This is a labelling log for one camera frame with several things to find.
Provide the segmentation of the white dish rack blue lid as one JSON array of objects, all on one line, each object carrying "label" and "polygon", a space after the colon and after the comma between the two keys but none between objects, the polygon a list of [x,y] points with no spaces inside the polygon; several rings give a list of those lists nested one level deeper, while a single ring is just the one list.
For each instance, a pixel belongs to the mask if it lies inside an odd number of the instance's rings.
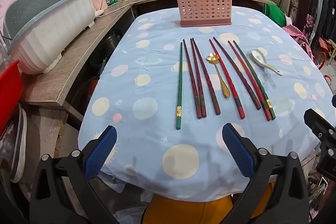
[{"label": "white dish rack blue lid", "polygon": [[94,18],[92,0],[16,0],[3,19],[7,53],[25,74],[48,73]]}]

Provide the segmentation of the white ceramic soup spoon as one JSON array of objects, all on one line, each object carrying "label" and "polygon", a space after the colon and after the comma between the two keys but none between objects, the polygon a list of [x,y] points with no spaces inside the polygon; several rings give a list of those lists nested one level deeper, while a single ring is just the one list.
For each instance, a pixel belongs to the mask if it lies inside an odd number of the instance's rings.
[{"label": "white ceramic soup spoon", "polygon": [[279,76],[283,76],[283,73],[281,71],[279,71],[274,66],[272,66],[268,63],[264,53],[262,53],[259,49],[252,48],[251,49],[251,55],[252,55],[252,59],[254,60],[254,62],[258,66],[260,66],[262,68],[265,68],[265,69],[269,69],[270,71],[273,71],[274,73],[276,73]]}]

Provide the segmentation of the pink floral bag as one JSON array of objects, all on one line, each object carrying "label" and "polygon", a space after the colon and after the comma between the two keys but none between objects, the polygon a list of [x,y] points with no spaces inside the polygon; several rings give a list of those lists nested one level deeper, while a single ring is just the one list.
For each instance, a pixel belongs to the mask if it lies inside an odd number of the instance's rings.
[{"label": "pink floral bag", "polygon": [[295,26],[287,25],[282,28],[297,44],[306,52],[306,54],[313,60],[314,56],[311,51],[309,42],[306,36]]}]

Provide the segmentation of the red plastic board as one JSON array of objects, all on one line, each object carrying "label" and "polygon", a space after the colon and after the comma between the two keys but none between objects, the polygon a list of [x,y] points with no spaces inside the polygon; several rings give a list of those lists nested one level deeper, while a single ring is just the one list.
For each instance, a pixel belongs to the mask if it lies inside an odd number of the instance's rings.
[{"label": "red plastic board", "polygon": [[2,73],[0,80],[0,132],[3,133],[23,92],[19,71],[19,60],[15,60]]}]

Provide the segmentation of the green bag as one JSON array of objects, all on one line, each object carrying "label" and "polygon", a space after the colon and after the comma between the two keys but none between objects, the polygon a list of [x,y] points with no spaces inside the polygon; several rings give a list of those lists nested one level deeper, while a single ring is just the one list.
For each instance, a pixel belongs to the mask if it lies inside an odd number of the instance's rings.
[{"label": "green bag", "polygon": [[262,13],[281,28],[286,26],[286,15],[276,4],[270,5],[269,3],[265,3]]}]

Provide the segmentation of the blue planet pattern tablecloth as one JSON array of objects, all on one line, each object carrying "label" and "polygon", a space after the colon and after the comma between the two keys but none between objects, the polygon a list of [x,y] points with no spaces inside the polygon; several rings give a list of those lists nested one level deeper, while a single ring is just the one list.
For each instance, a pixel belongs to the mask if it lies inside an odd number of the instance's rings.
[{"label": "blue planet pattern tablecloth", "polygon": [[311,58],[261,12],[234,7],[229,26],[182,27],[179,10],[165,9],[139,16],[119,42],[78,145],[113,126],[107,183],[213,201],[248,183],[222,139],[225,124],[272,154],[305,159],[319,140],[304,113],[335,124],[332,96]]}]

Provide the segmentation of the green chopstick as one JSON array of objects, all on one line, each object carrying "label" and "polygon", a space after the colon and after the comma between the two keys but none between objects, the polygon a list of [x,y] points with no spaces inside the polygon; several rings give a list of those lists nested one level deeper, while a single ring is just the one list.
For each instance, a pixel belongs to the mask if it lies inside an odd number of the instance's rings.
[{"label": "green chopstick", "polygon": [[246,57],[246,55],[244,54],[244,52],[241,50],[241,48],[239,47],[239,45],[233,40],[233,43],[235,45],[235,47],[238,49],[240,55],[242,56],[242,58],[244,59],[244,62],[246,63],[251,75],[254,78],[254,81],[256,83],[256,85],[259,88],[259,93],[261,94],[262,97],[262,106],[269,111],[270,116],[271,116],[271,120],[275,120],[276,119],[276,114],[274,112],[273,106],[269,100],[269,97],[267,95],[267,93],[265,92],[265,89],[263,87],[263,85],[261,84],[261,81],[259,80],[251,62],[248,60],[248,58]]},{"label": "green chopstick", "polygon": [[177,94],[177,109],[176,109],[176,121],[175,128],[177,130],[181,129],[182,120],[182,85],[183,85],[183,49],[182,43],[180,43],[180,53],[179,53],[179,78],[178,78],[178,94]]}]

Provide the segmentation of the bright red chopstick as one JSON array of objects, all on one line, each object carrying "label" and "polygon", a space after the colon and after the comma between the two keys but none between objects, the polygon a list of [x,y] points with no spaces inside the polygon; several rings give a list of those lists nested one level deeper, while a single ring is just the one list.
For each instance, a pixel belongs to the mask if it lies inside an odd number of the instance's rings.
[{"label": "bright red chopstick", "polygon": [[211,39],[209,39],[209,42],[210,42],[215,54],[219,56],[219,64],[221,65],[221,68],[222,68],[222,70],[224,72],[224,75],[226,77],[226,80],[228,82],[228,86],[230,87],[230,91],[231,91],[231,94],[233,96],[233,99],[234,99],[239,117],[240,117],[240,119],[244,119],[245,118],[245,112],[243,110],[242,103],[240,102],[240,98],[239,98],[238,93],[235,89],[234,83],[232,82],[230,74],[228,73],[228,70],[226,69],[226,66],[224,65],[224,62],[222,61],[222,58],[221,58],[220,54],[218,53],[218,50],[216,49],[214,43],[212,42]]}]

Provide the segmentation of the wooden counter shelf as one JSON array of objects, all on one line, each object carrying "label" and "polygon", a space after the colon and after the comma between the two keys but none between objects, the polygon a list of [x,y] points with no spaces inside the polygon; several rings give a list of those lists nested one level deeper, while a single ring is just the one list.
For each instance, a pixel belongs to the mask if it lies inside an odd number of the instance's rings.
[{"label": "wooden counter shelf", "polygon": [[21,100],[31,105],[63,107],[77,75],[104,36],[124,15],[130,15],[134,19],[134,6],[153,6],[158,1],[163,0],[128,0],[110,6],[91,28],[84,30],[67,46],[62,58],[49,73],[23,75],[26,90]]}]

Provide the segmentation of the gold flower spoon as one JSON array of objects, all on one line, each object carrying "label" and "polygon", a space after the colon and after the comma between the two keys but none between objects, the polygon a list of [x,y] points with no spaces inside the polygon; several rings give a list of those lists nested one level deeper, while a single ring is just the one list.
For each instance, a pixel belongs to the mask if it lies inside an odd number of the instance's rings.
[{"label": "gold flower spoon", "polygon": [[224,80],[221,76],[221,73],[219,72],[219,69],[218,69],[219,55],[214,54],[214,53],[210,53],[207,56],[206,59],[210,64],[212,64],[215,67],[215,69],[217,71],[217,75],[218,75],[218,78],[219,78],[219,81],[220,81],[221,90],[222,90],[222,93],[223,93],[224,97],[229,98],[230,97],[230,91],[229,91],[226,83],[224,82]]}]

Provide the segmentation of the dark maroon chopstick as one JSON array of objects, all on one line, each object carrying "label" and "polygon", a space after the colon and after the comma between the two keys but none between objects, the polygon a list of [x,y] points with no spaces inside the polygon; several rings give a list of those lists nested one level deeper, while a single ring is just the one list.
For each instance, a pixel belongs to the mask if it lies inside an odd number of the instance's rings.
[{"label": "dark maroon chopstick", "polygon": [[226,58],[228,59],[228,61],[231,63],[232,67],[234,68],[235,72],[238,74],[239,78],[241,79],[244,87],[246,88],[252,102],[254,103],[255,107],[257,110],[261,109],[261,104],[258,101],[254,91],[252,90],[251,86],[249,85],[248,81],[246,80],[246,78],[243,76],[242,72],[240,71],[240,69],[238,68],[238,66],[236,65],[236,63],[233,61],[233,59],[231,58],[231,56],[228,54],[228,52],[224,49],[224,47],[218,42],[218,40],[213,37],[214,41],[217,43],[217,45],[219,46],[219,48],[223,51],[223,53],[225,54]]}]

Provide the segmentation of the pink perforated utensil caddy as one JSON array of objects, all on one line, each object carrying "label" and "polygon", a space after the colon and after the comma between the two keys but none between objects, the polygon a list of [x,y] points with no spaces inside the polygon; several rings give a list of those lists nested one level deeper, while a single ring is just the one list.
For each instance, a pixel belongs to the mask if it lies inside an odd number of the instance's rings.
[{"label": "pink perforated utensil caddy", "polygon": [[183,27],[232,24],[232,0],[177,0]]}]

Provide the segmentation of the dark red chopstick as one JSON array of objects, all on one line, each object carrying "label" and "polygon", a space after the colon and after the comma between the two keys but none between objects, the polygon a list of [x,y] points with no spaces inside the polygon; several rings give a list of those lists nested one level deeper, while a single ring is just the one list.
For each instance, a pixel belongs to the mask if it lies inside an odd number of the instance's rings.
[{"label": "dark red chopstick", "polygon": [[195,45],[194,45],[194,39],[190,39],[192,51],[193,51],[193,58],[194,58],[194,67],[195,67],[195,72],[196,72],[196,78],[197,78],[197,88],[198,88],[198,96],[199,96],[199,101],[200,101],[200,106],[201,106],[201,113],[202,113],[202,118],[206,118],[207,113],[206,113],[206,107],[205,107],[205,99],[204,99],[204,94],[203,94],[203,87],[202,87],[202,81],[201,81],[201,75],[199,71],[199,66],[198,66],[198,60],[197,60],[197,55],[196,55],[196,50],[195,50]]},{"label": "dark red chopstick", "polygon": [[198,58],[199,58],[199,60],[201,62],[201,67],[202,67],[203,73],[205,75],[205,79],[206,79],[206,83],[207,83],[207,86],[208,86],[208,89],[209,89],[211,100],[213,102],[215,114],[216,115],[220,115],[221,114],[221,109],[219,107],[219,103],[218,103],[218,100],[217,100],[217,97],[216,97],[213,85],[211,83],[211,80],[210,80],[210,77],[209,77],[209,73],[208,73],[208,71],[206,69],[205,62],[202,59],[201,53],[200,53],[200,51],[198,49],[198,46],[197,46],[194,38],[192,38],[192,42],[193,42],[193,45],[194,45],[195,50],[197,52],[197,56],[198,56]]},{"label": "dark red chopstick", "polygon": [[190,81],[191,81],[191,88],[192,88],[192,91],[193,91],[193,98],[194,98],[196,116],[197,116],[198,119],[201,119],[202,118],[202,111],[201,111],[200,100],[199,100],[198,91],[197,91],[197,87],[196,87],[196,83],[195,83],[195,79],[194,79],[193,67],[191,65],[191,61],[190,61],[190,57],[189,57],[189,53],[188,53],[188,50],[187,50],[187,45],[186,45],[185,40],[183,40],[183,46],[184,46],[184,49],[185,49],[186,60],[187,60],[187,65],[188,65],[188,70],[189,70],[189,75],[190,75]]}]

